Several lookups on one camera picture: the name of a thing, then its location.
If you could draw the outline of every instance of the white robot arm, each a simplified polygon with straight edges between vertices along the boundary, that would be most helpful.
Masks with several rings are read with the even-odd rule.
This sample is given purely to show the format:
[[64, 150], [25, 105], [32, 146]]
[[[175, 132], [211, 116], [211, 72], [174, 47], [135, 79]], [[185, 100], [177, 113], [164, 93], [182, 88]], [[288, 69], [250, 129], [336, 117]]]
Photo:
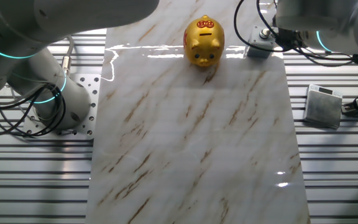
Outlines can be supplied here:
[[88, 114], [90, 97], [46, 47], [76, 32], [137, 22], [157, 5], [158, 0], [0, 0], [0, 89], [8, 82], [28, 95], [40, 82], [55, 84], [65, 100], [64, 112], [51, 100], [56, 97], [51, 91], [39, 95], [34, 107], [42, 118], [62, 117], [44, 125], [55, 122], [57, 130], [73, 128]]
[[358, 54], [358, 0], [279, 0], [275, 18], [313, 49]]

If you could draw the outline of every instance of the marble board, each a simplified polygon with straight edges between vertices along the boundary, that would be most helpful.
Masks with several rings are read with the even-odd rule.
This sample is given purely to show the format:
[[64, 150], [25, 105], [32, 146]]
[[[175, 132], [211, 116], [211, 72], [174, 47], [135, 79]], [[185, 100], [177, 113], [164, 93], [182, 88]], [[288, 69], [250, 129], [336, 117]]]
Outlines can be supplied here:
[[[237, 4], [161, 0], [108, 29], [86, 223], [310, 223], [283, 60], [244, 56]], [[183, 57], [183, 32], [205, 14], [226, 46], [219, 65], [199, 68]], [[246, 39], [254, 25], [246, 0]]]

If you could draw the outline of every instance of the metal block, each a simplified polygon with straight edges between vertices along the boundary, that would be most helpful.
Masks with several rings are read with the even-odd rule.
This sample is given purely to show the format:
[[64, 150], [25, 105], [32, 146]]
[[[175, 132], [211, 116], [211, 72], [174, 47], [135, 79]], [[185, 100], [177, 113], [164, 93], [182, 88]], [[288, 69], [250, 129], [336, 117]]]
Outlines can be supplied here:
[[[261, 31], [263, 29], [263, 27], [255, 26], [252, 29], [248, 42], [262, 49], [273, 50], [275, 45], [275, 39], [270, 35], [269, 32], [266, 35], [262, 35]], [[249, 47], [246, 54], [248, 57], [268, 58], [272, 53], [265, 50], [259, 50], [253, 47]]]
[[[98, 100], [101, 83], [101, 75], [82, 75], [82, 74], [71, 74], [70, 78], [85, 87], [91, 97], [91, 109], [87, 115], [87, 118], [79, 124], [77, 127], [67, 131], [53, 131], [52, 133], [34, 138], [26, 138], [28, 141], [39, 141], [39, 140], [65, 140], [65, 141], [78, 141], [78, 140], [90, 140], [93, 139], [94, 132], [96, 129], [96, 114], [98, 111]], [[37, 117], [31, 110], [29, 116]], [[24, 122], [23, 131], [27, 132], [31, 130], [36, 133], [42, 130], [45, 126], [42, 123], [31, 121], [26, 119]]]

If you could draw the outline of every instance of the gold piggy bank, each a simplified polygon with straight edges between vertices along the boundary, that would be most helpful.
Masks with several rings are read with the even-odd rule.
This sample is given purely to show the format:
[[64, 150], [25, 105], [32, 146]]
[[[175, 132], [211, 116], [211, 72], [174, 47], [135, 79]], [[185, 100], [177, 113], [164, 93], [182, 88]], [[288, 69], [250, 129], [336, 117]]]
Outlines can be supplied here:
[[219, 62], [224, 49], [224, 31], [214, 19], [203, 16], [185, 30], [183, 46], [191, 63], [208, 67]]

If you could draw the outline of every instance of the metal plate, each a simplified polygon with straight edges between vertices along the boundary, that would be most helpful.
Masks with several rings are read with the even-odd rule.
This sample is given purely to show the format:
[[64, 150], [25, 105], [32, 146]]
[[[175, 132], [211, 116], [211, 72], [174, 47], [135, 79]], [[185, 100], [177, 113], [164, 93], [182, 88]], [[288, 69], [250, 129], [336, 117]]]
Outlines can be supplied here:
[[[85, 118], [85, 120], [74, 127], [71, 130], [66, 131], [53, 131], [46, 136], [39, 138], [26, 138], [29, 141], [39, 141], [39, 140], [90, 140], [93, 139], [95, 128], [96, 128], [96, 115], [98, 111], [98, 100], [100, 92], [100, 83], [101, 75], [97, 74], [71, 74], [70, 78], [77, 83], [80, 83], [88, 91], [89, 96], [91, 97], [91, 109]], [[37, 117], [33, 110], [30, 111], [29, 116]], [[23, 131], [27, 132], [31, 130], [33, 133], [41, 131], [45, 126], [42, 123], [31, 121], [26, 119], [24, 122]]]

